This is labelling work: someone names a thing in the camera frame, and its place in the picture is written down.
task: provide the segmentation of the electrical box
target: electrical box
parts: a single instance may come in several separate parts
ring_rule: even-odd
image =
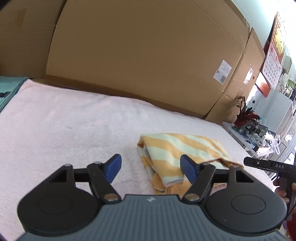
[[[283,71],[284,71],[285,74],[289,73],[291,65],[292,65],[291,57],[286,56],[286,59],[285,59],[284,65],[283,65]]]

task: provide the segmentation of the clutter on shelf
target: clutter on shelf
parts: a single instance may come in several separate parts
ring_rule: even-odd
[[[244,96],[241,99],[241,104],[238,105],[239,114],[233,122],[232,128],[246,137],[246,142],[255,145],[253,148],[255,152],[273,150],[279,154],[280,135],[261,125],[260,116],[254,113],[252,107],[247,108]]]

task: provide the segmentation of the red calendar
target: red calendar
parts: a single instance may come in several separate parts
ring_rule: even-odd
[[[262,68],[262,74],[266,78],[270,87],[275,89],[281,76],[281,61],[285,52],[286,30],[284,24],[277,12],[274,28],[271,36],[270,46]]]

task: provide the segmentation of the sticker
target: sticker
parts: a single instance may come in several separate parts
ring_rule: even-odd
[[[230,71],[231,71],[231,66],[225,60],[223,60],[213,78],[218,82],[220,82],[221,84],[224,84]]]
[[[251,79],[253,73],[254,73],[254,70],[253,70],[252,67],[250,66],[250,69],[249,69],[249,71],[248,71],[248,73],[247,73],[247,75],[246,75],[246,77],[245,77],[245,79],[244,79],[244,84],[245,84],[245,85],[247,85],[247,84],[249,83],[249,81],[250,81],[250,79]]]

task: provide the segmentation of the cardboard box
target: cardboard box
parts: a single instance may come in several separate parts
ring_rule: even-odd
[[[45,78],[52,35],[66,0],[12,0],[0,11],[0,75]]]
[[[68,0],[52,39],[47,83],[112,89],[204,117],[224,92],[249,32],[230,0]]]
[[[216,123],[258,75],[261,45],[231,0],[65,1],[12,0],[0,12],[0,74],[42,79],[47,64],[42,83]]]
[[[253,88],[262,65],[265,53],[255,30],[252,28],[248,43],[235,72],[233,73],[223,95],[207,114],[206,120],[217,124],[222,121],[233,122],[239,113],[235,99],[245,96],[247,99]]]

